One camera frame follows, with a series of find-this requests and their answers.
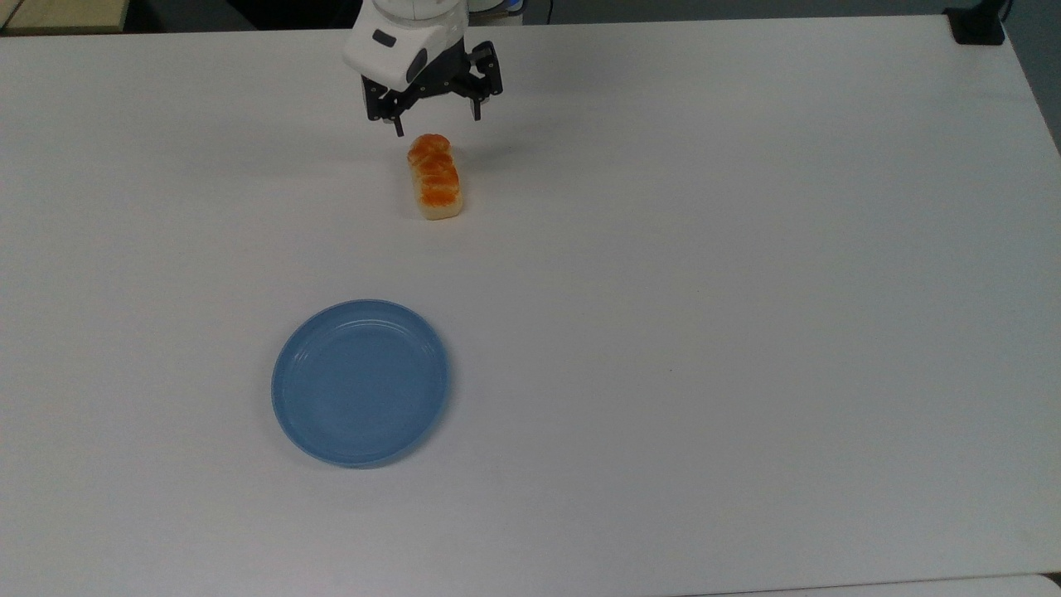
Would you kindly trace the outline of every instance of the bread roll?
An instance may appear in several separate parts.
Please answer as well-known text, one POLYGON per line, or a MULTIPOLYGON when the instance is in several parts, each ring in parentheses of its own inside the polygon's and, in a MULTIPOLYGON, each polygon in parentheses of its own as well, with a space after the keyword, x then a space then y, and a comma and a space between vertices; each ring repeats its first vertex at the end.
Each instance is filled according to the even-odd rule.
POLYGON ((460 178, 457 176, 450 141, 441 135, 423 135, 408 150, 417 204, 429 220, 452 217, 464 207, 460 178))

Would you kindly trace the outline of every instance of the white table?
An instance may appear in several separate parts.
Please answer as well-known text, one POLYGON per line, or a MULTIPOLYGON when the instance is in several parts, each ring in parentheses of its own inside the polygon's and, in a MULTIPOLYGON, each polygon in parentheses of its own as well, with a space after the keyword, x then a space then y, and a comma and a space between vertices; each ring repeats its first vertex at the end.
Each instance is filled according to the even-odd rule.
POLYGON ((0 39, 0 594, 663 596, 1061 568, 1061 161, 942 17, 480 29, 419 218, 345 33, 0 39), (387 298, 431 440, 318 463, 284 340, 387 298))

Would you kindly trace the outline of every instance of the blue plate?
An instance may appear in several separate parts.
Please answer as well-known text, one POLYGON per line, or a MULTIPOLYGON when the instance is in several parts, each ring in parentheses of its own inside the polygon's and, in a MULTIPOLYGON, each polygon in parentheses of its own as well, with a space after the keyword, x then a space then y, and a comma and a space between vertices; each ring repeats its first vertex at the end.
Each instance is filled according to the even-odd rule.
POLYGON ((340 467, 381 467, 412 452, 438 421, 448 390, 435 331, 385 301, 313 316, 273 370, 273 410, 288 438, 340 467))

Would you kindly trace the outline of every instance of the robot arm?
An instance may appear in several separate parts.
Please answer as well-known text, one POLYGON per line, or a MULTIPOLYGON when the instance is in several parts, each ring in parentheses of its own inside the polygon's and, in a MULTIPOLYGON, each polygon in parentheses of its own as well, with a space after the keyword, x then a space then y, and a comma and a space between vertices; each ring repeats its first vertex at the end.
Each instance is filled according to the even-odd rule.
POLYGON ((394 123, 400 137, 402 112, 450 92, 470 99, 479 120, 502 91, 501 69, 493 43, 465 50, 467 28, 468 0, 365 0, 343 57, 362 75, 369 120, 394 123))

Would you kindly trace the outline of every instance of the floor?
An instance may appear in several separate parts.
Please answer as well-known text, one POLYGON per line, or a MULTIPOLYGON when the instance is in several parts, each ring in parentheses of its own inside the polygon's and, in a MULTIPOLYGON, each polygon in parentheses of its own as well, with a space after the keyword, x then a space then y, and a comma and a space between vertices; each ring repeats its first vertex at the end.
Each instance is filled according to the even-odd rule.
MULTIPOLYGON (((940 14, 976 0, 526 0, 524 24, 940 14)), ((1006 30, 1061 146, 1061 0, 1013 0, 1006 30)), ((225 0, 133 0, 141 31, 254 29, 225 0)))

